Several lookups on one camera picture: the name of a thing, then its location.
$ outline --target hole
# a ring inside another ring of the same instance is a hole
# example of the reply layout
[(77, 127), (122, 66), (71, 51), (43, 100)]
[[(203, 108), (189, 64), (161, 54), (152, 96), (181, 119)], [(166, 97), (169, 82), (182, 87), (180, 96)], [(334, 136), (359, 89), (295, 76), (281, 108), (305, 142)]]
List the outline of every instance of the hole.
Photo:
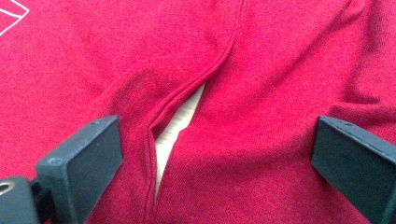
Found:
[(15, 186), (14, 182), (4, 182), (0, 183), (0, 195), (5, 194), (12, 190)]

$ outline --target white line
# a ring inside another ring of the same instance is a hole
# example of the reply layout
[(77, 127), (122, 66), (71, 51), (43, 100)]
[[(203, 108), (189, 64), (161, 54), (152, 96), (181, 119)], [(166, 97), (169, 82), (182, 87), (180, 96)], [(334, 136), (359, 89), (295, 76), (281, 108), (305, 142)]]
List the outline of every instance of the white line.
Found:
[(10, 13), (9, 11), (6, 11), (6, 10), (4, 10), (2, 8), (0, 8), (0, 12), (4, 12), (8, 16), (15, 17), (15, 18), (18, 18), (18, 19), (23, 16), (23, 15), (20, 16), (20, 15), (14, 14), (14, 13)]
[(14, 21), (14, 23), (12, 23), (11, 25), (9, 25), (6, 29), (4, 29), (2, 32), (0, 32), (0, 36), (2, 36), (7, 30), (11, 29), (14, 25), (16, 25), (18, 22), (20, 22), (28, 13), (29, 13), (29, 8), (23, 6), (22, 4), (18, 3), (15, 0), (11, 0), (11, 2), (13, 2), (14, 4), (16, 4), (17, 6), (23, 8), (25, 10), (25, 13), (23, 13), (23, 15), (18, 16), (15, 15), (13, 13), (10, 13), (8, 11), (5, 11), (3, 9), (0, 8), (0, 11), (2, 11), (3, 13), (6, 13), (8, 16), (12, 16), (12, 17), (16, 17), (18, 18), (16, 21)]

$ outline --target white printed graphic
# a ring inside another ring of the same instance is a hole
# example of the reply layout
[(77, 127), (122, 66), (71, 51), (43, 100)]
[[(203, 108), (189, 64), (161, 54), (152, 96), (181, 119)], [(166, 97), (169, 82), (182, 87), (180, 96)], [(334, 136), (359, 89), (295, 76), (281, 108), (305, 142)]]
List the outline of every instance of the white printed graphic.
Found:
[(11, 13), (11, 12), (9, 12), (9, 11), (7, 11), (7, 10), (4, 10), (4, 9), (0, 8), (0, 13), (1, 13), (1, 12), (2, 12), (2, 13), (5, 13), (5, 14), (7, 14), (8, 16), (17, 19), (17, 20), (14, 21), (12, 24), (10, 24), (8, 27), (6, 27), (6, 29), (4, 29), (4, 30), (1, 30), (1, 29), (0, 29), (0, 36), (2, 36), (7, 30), (9, 30), (9, 29), (11, 29), (13, 26), (15, 26), (18, 22), (20, 22), (20, 21), (29, 13), (29, 8), (23, 6), (21, 3), (15, 1), (15, 0), (11, 0), (11, 2), (14, 3), (15, 5), (17, 5), (18, 7), (23, 8), (23, 10), (24, 10), (25, 12), (23, 13), (23, 15), (17, 15), (17, 14)]

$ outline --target clamp jaw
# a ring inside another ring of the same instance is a hole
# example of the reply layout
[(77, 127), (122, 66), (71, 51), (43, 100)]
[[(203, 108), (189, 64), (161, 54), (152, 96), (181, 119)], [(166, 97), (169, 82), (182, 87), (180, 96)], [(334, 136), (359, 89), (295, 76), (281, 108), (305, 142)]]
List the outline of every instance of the clamp jaw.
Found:
[(83, 223), (122, 164), (118, 118), (97, 119), (35, 165), (0, 180), (0, 223)]

